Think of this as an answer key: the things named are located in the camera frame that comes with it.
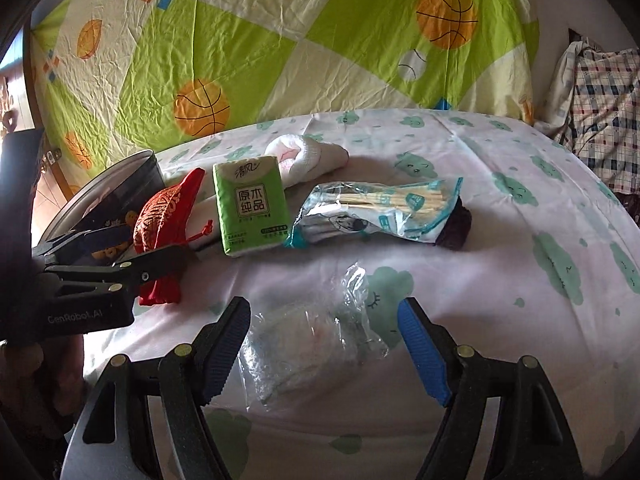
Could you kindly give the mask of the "left hand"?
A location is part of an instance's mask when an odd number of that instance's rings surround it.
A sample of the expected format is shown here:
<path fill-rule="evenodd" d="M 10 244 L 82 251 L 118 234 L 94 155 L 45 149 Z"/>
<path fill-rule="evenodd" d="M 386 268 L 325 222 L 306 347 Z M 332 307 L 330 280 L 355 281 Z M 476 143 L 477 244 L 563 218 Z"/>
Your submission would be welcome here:
<path fill-rule="evenodd" d="M 86 396 L 81 335 L 1 345 L 1 457 L 36 470 L 62 454 Z"/>

